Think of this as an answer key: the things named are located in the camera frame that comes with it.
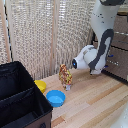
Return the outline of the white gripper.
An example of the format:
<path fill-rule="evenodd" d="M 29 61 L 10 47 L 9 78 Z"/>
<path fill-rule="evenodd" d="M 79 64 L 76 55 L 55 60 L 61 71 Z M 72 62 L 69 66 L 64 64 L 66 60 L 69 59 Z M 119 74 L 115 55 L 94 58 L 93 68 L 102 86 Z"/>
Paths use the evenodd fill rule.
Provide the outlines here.
<path fill-rule="evenodd" d="M 101 73 L 103 69 L 99 69 L 99 70 L 91 70 L 90 69 L 90 75 L 98 75 Z"/>

